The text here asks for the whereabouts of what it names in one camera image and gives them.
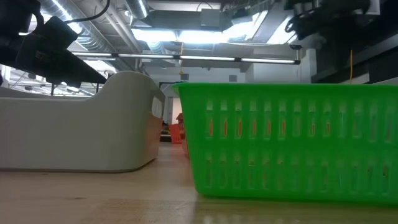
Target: white plastic bin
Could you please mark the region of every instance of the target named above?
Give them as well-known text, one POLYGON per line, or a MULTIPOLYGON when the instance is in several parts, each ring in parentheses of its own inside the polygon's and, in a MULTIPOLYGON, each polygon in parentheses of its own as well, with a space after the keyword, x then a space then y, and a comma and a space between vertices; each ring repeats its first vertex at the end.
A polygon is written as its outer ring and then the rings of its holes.
POLYGON ((114 75, 84 99, 2 89, 0 169, 138 169, 158 154, 164 102, 155 82, 136 72, 114 75))

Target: wooden table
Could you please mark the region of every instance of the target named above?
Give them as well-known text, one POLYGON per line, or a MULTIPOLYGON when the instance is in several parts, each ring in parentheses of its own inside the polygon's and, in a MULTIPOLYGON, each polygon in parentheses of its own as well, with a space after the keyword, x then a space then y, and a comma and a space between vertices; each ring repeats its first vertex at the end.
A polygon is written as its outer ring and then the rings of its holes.
POLYGON ((0 172, 0 224, 397 223, 398 209, 199 196, 179 145, 124 174, 0 172))

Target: ductwork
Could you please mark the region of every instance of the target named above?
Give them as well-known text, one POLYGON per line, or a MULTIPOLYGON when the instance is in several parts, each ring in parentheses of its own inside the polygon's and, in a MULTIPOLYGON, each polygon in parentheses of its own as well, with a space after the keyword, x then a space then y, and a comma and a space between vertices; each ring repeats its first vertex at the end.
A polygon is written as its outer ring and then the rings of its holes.
MULTIPOLYGON (((50 14, 51 16, 57 16, 63 21, 67 21, 67 14, 73 19, 84 18, 86 15, 80 11, 80 9, 71 1, 57 1, 55 4, 52 0, 39 0, 41 3, 41 11, 50 14)), ((102 36, 98 29, 90 22, 80 22, 79 26, 83 29, 83 33, 76 40, 82 47, 90 52, 115 52, 116 49, 102 36)), ((121 59, 115 61, 107 61, 106 63, 113 66, 116 70, 132 70, 132 67, 128 66, 121 59)))
POLYGON ((136 19, 143 19, 149 15, 149 5, 146 0, 125 0, 127 9, 136 19))

